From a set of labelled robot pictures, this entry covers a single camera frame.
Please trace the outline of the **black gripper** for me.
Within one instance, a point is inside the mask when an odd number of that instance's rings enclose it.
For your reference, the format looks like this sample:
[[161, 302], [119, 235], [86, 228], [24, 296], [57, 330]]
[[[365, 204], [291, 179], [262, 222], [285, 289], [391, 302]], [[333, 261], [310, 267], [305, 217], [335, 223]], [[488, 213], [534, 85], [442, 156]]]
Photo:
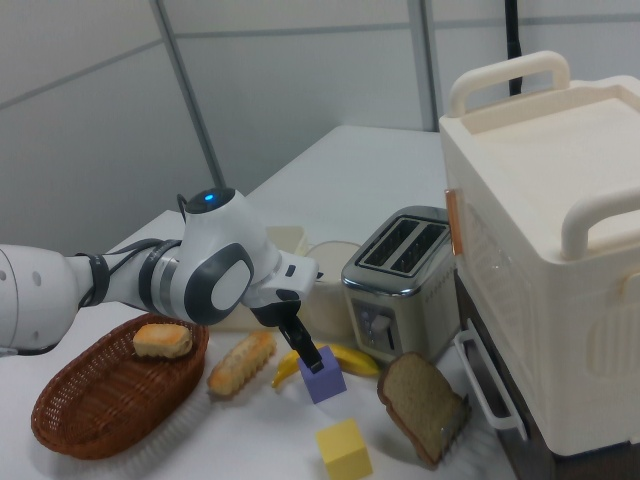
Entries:
[[278, 295], [278, 302], [252, 307], [251, 312], [261, 325], [278, 328], [304, 365], [312, 373], [318, 373], [323, 369], [322, 356], [298, 318], [301, 307], [299, 295], [295, 292], [279, 292]]

